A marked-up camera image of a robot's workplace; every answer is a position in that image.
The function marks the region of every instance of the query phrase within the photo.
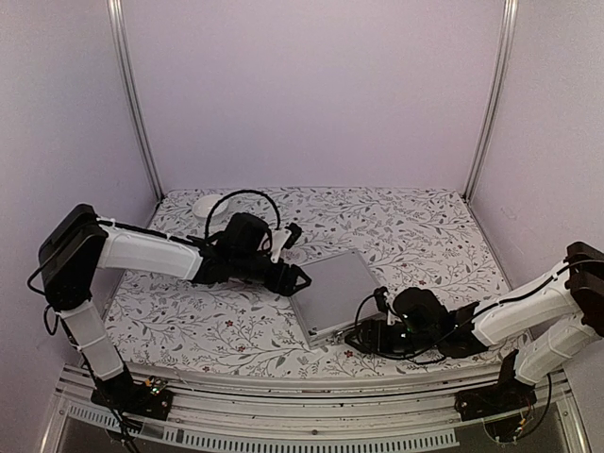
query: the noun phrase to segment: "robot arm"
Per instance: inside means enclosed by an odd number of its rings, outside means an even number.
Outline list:
[[[100,218],[92,207],[79,205],[42,244],[40,268],[28,283],[42,274],[44,291],[38,292],[92,371],[97,388],[92,401],[119,412],[165,420],[172,394],[153,379],[143,385],[133,381],[91,302],[95,270],[142,270],[200,284],[234,277],[289,296],[311,283],[298,266],[280,257],[282,249],[290,248],[300,235],[295,224],[271,231],[260,218],[239,212],[224,231],[207,240],[181,239]]]
[[[534,404],[536,383],[604,336],[604,254],[573,243],[566,259],[550,272],[495,300],[454,311],[431,291],[418,288],[403,291],[390,307],[384,301],[377,305],[388,320],[365,321],[347,340],[362,352],[400,360],[434,346],[446,357],[469,357],[560,318],[536,341],[504,359],[497,384],[457,394],[461,418],[481,418]]]

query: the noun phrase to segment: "patterned mat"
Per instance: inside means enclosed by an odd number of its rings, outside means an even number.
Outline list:
[[[368,188],[267,189],[284,225],[303,228],[287,262],[304,263],[359,249],[391,294],[410,286],[431,289],[449,308],[507,291],[490,251],[455,192]],[[201,194],[167,195],[152,228],[203,235],[191,207]],[[274,226],[259,198],[234,198],[230,214],[253,212]],[[106,321],[126,361],[202,373],[279,378],[370,377],[425,373],[498,362],[526,335],[474,357],[416,365],[362,355],[345,344],[310,350],[286,297],[239,282],[193,286],[172,277],[126,272]],[[419,361],[439,357],[429,351]]]

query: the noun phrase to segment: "gray tray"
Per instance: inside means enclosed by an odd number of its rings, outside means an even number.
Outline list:
[[[337,344],[354,326],[361,301],[381,286],[359,250],[353,249],[302,266],[312,284],[292,296],[295,316],[311,349]],[[376,316],[368,301],[359,321]]]

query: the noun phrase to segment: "vent grille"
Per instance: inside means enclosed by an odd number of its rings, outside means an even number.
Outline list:
[[[117,421],[108,410],[71,403],[69,414],[82,422],[119,431]],[[212,453],[398,453],[435,451],[459,445],[453,429],[380,440],[323,442],[229,438],[172,427],[163,427],[163,435],[159,438],[144,434],[138,437]]]

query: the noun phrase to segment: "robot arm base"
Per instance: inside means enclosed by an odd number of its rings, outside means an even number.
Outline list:
[[[517,350],[512,351],[503,360],[496,384],[464,390],[455,395],[455,410],[463,421],[527,408],[537,402],[535,387],[515,378],[517,355]]]

